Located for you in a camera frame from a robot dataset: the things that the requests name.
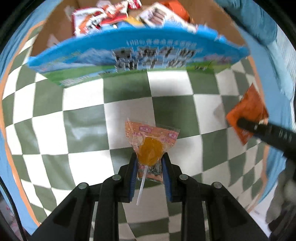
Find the orange lollipop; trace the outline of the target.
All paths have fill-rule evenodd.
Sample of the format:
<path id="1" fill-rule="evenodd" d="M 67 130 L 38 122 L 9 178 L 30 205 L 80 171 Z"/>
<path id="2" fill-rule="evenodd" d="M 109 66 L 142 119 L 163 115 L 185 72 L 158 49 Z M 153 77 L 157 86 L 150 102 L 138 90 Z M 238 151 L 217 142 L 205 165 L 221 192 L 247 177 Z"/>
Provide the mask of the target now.
<path id="1" fill-rule="evenodd" d="M 170 126 L 151 126 L 130 119 L 125 121 L 125 135 L 137 155 L 137 178 L 141 181 L 137 206 L 146 180 L 163 183 L 162 157 L 175 145 L 179 133 L 178 128 Z"/>

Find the white Franzzi biscuit box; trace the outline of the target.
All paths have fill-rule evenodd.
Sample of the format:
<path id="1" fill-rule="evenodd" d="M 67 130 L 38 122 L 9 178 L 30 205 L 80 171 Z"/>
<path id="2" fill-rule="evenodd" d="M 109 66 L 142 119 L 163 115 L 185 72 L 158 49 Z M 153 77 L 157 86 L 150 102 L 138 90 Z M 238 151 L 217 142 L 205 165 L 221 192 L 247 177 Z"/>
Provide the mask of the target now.
<path id="1" fill-rule="evenodd" d="M 188 23 L 163 4 L 158 2 L 146 8 L 137 17 L 150 28 L 179 28 L 196 33 L 197 26 Z"/>

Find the yellow snack packet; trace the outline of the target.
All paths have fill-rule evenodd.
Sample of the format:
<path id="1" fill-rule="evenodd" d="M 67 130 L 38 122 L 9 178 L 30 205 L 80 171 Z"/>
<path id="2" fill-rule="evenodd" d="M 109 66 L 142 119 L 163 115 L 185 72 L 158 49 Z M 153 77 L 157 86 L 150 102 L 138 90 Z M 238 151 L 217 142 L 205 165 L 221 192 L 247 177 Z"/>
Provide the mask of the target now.
<path id="1" fill-rule="evenodd" d="M 143 28 L 145 25 L 143 22 L 137 20 L 136 18 L 129 16 L 125 19 L 125 22 L 132 25 L 135 28 Z"/>

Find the red white long snack pack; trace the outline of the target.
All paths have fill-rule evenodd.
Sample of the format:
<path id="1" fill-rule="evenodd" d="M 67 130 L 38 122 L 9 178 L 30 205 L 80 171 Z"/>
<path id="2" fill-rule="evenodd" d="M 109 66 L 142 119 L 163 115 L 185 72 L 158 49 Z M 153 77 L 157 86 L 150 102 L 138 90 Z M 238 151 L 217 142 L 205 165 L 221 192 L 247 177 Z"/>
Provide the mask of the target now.
<path id="1" fill-rule="evenodd" d="M 102 9 L 104 10 L 106 17 L 101 20 L 100 25 L 112 25 L 126 20 L 128 18 L 127 7 L 127 1 L 103 6 Z"/>

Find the blue bed sheet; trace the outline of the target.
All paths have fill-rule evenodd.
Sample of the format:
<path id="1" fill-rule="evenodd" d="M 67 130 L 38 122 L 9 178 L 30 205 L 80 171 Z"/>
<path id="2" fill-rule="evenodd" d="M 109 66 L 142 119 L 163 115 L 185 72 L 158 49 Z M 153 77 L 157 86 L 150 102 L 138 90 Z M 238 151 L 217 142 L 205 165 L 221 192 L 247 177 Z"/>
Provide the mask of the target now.
<path id="1" fill-rule="evenodd" d="M 4 165 L 5 180 L 22 225 L 33 233 L 39 223 L 56 207 L 76 184 L 101 182 L 128 162 L 131 146 L 123 135 L 125 120 L 160 124 L 165 113 L 175 112 L 167 120 L 180 129 L 179 139 L 170 150 L 171 160 L 186 173 L 206 183 L 222 182 L 246 210 L 254 214 L 265 211 L 272 191 L 265 191 L 262 169 L 271 162 L 279 172 L 283 158 L 278 151 L 251 139 L 241 146 L 226 122 L 213 130 L 218 136 L 216 151 L 203 141 L 200 124 L 210 114 L 199 115 L 196 100 L 209 97 L 222 116 L 239 99 L 249 84 L 259 87 L 268 101 L 270 113 L 276 111 L 277 97 L 282 122 L 290 121 L 290 103 L 278 89 L 278 76 L 269 51 L 248 33 L 251 57 L 220 73 L 191 72 L 172 69 L 165 73 L 141 71 L 128 75 L 95 79 L 63 89 L 26 66 L 34 41 L 46 18 L 58 1 L 46 1 L 24 23 L 22 40 L 14 43 L 4 87 L 4 123 L 12 156 Z M 209 162 L 208 154 L 218 154 Z"/>

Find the orange snack packet on mat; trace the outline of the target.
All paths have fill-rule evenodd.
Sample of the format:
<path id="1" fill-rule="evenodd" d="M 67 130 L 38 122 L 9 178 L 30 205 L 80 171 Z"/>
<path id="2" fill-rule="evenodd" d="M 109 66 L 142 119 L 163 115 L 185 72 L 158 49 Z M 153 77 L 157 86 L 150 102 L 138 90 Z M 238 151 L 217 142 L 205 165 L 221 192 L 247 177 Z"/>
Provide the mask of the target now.
<path id="1" fill-rule="evenodd" d="M 248 88 L 241 101 L 226 115 L 226 120 L 234 128 L 241 144 L 244 146 L 253 134 L 238 126 L 237 121 L 240 118 L 256 123 L 269 118 L 267 108 L 254 84 Z"/>

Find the green white checkered mat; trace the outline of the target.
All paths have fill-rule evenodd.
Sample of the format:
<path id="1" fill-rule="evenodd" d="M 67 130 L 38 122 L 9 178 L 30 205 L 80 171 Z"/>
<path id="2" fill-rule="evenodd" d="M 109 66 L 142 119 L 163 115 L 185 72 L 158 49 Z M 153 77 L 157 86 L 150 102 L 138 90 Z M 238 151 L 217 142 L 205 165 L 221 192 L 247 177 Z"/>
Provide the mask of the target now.
<path id="1" fill-rule="evenodd" d="M 25 34 L 5 76 L 6 140 L 21 191 L 22 225 L 34 233 L 82 182 L 127 164 L 127 120 L 179 130 L 168 151 L 195 178 L 222 183 L 251 210 L 265 193 L 265 144 L 242 145 L 226 115 L 256 84 L 246 46 L 201 28 L 112 31 L 47 52 L 49 72 L 28 66 L 43 24 Z"/>

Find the light blue folded cloth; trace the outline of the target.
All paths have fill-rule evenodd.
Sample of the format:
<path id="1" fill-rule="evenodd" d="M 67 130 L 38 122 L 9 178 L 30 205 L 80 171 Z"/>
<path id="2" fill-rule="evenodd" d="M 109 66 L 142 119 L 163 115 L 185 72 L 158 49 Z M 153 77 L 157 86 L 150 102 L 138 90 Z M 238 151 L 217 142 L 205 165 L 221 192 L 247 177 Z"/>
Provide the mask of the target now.
<path id="1" fill-rule="evenodd" d="M 293 105 L 295 101 L 295 48 L 280 26 L 277 26 L 276 44 L 285 74 L 285 80 L 282 81 L 283 90 Z"/>

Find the blue pillow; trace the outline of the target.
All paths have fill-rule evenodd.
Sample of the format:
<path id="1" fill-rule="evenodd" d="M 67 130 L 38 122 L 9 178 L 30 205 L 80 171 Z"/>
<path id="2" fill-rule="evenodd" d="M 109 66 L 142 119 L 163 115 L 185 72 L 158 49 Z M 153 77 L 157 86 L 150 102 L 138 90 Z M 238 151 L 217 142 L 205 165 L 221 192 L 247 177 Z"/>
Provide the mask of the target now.
<path id="1" fill-rule="evenodd" d="M 253 0 L 216 0 L 224 11 L 261 44 L 276 40 L 278 27 L 275 20 Z"/>

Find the cardboard box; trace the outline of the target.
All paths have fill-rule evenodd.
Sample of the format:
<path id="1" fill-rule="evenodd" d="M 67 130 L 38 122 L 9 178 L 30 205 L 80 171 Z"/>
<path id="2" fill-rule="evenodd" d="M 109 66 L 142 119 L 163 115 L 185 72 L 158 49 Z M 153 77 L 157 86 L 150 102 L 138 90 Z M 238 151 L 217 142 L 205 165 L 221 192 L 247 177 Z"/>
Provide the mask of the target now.
<path id="1" fill-rule="evenodd" d="M 101 76 L 140 70 L 205 69 L 222 71 L 249 55 L 232 18 L 215 1 L 179 1 L 188 11 L 196 33 L 179 28 L 135 28 L 121 21 L 101 25 L 97 33 L 75 37 L 72 13 L 121 1 L 62 1 L 36 38 L 29 68 L 61 87 Z M 140 1 L 136 18 L 162 1 Z"/>

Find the small red white snack pack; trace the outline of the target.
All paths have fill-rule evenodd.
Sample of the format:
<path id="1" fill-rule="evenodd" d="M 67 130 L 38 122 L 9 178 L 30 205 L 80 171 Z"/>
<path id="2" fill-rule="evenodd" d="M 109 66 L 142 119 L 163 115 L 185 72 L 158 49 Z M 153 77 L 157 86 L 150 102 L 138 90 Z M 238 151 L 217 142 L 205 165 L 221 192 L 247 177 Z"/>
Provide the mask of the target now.
<path id="1" fill-rule="evenodd" d="M 140 0 L 127 0 L 128 8 L 131 10 L 138 10 L 142 7 Z"/>

